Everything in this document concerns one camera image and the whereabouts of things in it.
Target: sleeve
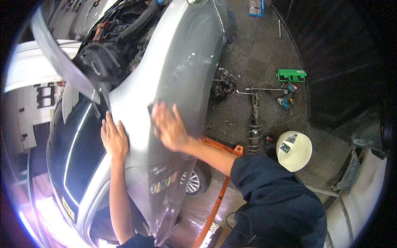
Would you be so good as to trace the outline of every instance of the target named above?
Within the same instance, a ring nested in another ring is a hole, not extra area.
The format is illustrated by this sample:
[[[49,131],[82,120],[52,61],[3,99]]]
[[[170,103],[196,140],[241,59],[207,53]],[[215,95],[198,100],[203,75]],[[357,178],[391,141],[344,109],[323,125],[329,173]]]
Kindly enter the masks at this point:
[[[152,236],[144,237],[141,234],[137,233],[134,237],[127,240],[127,242],[117,247],[118,248],[141,248],[141,247],[154,248],[154,237]]]
[[[271,204],[302,194],[317,198],[294,173],[265,156],[237,158],[230,179],[251,205]]]

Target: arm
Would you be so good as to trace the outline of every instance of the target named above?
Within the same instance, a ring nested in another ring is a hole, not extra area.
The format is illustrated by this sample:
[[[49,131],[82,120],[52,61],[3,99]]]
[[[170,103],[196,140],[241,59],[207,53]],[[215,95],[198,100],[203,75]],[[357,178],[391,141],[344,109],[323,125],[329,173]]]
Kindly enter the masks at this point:
[[[204,145],[200,140],[189,136],[175,104],[171,112],[165,103],[156,103],[152,110],[152,119],[156,124],[154,134],[166,148],[173,152],[184,152],[194,156],[230,176],[237,156]]]
[[[125,156],[128,152],[128,139],[119,121],[114,125],[110,113],[102,121],[101,138],[106,151],[111,156],[110,168],[110,218],[114,233],[120,244],[135,236],[129,196],[125,186]]]

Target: navy work shirt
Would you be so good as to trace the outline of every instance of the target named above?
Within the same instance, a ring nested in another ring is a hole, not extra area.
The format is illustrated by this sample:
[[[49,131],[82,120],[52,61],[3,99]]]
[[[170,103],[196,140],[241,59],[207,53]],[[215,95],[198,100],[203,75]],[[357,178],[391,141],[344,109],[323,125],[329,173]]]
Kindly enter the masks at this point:
[[[294,173],[264,156],[242,156],[230,178],[247,202],[239,211],[250,217],[251,225],[247,216],[235,213],[237,224],[222,248],[324,247],[324,206]],[[153,245],[153,237],[137,235],[120,247],[148,247],[148,241]]]

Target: mechanic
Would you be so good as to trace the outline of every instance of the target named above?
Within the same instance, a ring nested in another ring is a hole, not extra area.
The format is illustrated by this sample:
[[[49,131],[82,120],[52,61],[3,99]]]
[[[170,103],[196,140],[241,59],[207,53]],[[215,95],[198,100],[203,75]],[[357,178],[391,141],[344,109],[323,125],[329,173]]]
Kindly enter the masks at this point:
[[[152,110],[154,134],[173,152],[194,156],[230,176],[247,202],[235,213],[237,224],[222,247],[323,248],[327,220],[318,197],[287,169],[265,156],[235,156],[204,145],[189,136],[176,105],[163,102]],[[102,121],[101,137],[111,155],[110,217],[119,247],[154,247],[154,237],[135,234],[124,163],[129,151],[121,121],[115,125],[109,112]],[[274,142],[267,137],[266,143]]]

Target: car wheel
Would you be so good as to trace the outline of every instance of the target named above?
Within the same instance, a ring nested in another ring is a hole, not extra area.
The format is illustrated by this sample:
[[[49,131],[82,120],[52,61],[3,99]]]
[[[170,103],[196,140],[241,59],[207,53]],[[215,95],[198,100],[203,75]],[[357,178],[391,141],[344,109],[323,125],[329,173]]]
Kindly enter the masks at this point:
[[[182,175],[181,181],[186,180],[187,172]],[[186,196],[198,197],[207,191],[210,178],[204,174],[200,166],[195,165],[186,185]]]

